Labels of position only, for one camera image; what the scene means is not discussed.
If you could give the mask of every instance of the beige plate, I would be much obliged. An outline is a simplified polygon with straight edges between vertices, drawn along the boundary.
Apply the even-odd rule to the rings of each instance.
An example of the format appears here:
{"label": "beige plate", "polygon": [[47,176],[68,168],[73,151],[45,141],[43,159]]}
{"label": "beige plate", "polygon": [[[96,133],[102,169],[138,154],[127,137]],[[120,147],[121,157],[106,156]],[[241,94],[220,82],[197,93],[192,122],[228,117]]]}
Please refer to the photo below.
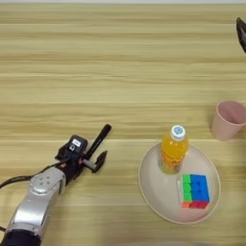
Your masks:
{"label": "beige plate", "polygon": [[[181,208],[177,181],[183,173],[204,174],[209,182],[210,203],[206,209]],[[161,170],[160,144],[151,148],[139,168],[139,186],[150,208],[159,216],[178,224],[192,224],[206,219],[215,209],[220,195],[220,180],[211,160],[190,145],[181,171],[166,175]]]}

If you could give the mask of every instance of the wood grain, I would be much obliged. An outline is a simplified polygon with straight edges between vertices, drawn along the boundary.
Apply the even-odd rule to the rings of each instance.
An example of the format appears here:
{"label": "wood grain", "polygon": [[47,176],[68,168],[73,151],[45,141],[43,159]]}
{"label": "wood grain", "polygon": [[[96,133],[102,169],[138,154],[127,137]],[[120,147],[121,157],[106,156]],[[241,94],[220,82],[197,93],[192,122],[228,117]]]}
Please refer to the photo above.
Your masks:
{"label": "wood grain", "polygon": [[[246,105],[234,25],[245,13],[246,5],[0,5],[0,180],[52,163],[72,134],[93,139],[113,126],[104,169],[67,188],[43,245],[246,244],[246,135],[219,142],[209,129],[218,101]],[[140,160],[176,123],[222,183],[216,213],[190,227],[158,218],[137,184]],[[1,190],[2,225],[25,192],[26,184]]]}

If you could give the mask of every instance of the white bottle cap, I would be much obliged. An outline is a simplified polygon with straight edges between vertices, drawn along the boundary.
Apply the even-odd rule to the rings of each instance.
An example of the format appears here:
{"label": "white bottle cap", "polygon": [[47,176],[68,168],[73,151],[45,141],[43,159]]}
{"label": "white bottle cap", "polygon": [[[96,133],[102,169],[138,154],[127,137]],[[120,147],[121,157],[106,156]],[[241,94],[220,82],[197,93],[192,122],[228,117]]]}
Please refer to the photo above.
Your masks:
{"label": "white bottle cap", "polygon": [[185,139],[185,128],[180,125],[176,125],[172,127],[171,130],[171,137],[175,141],[182,141]]}

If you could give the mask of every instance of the orange juice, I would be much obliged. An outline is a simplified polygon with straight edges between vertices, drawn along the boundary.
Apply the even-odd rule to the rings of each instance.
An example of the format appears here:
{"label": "orange juice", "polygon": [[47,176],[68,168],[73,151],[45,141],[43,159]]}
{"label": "orange juice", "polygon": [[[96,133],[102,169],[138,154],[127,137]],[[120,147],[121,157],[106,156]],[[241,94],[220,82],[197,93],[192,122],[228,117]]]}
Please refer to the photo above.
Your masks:
{"label": "orange juice", "polygon": [[163,138],[161,144],[161,159],[165,173],[176,174],[180,171],[187,149],[185,128],[179,125],[172,127],[170,134]]}

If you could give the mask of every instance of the blue cube face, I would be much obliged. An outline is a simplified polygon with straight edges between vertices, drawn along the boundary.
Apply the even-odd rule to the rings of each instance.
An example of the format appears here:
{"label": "blue cube face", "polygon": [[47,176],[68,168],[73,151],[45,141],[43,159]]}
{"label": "blue cube face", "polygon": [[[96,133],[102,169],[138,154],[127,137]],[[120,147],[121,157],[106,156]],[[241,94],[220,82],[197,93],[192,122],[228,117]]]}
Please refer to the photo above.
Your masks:
{"label": "blue cube face", "polygon": [[201,187],[197,183],[191,183],[191,190],[200,191],[201,192]]}
{"label": "blue cube face", "polygon": [[203,202],[202,192],[192,190],[191,195],[193,202]]}
{"label": "blue cube face", "polygon": [[205,175],[190,175],[193,201],[209,202],[209,188]]}

